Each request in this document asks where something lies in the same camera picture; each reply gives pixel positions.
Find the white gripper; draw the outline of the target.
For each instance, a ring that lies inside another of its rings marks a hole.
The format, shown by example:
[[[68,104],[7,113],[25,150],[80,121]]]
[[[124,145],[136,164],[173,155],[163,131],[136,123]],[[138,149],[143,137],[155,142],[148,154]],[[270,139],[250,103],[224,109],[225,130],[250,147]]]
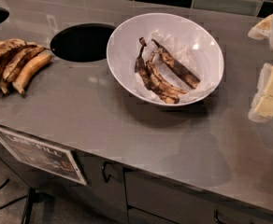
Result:
[[[268,15],[248,32],[248,37],[256,40],[269,38],[273,49],[273,14]],[[254,122],[273,119],[273,64],[265,63],[258,79],[257,93],[251,102],[248,118]]]

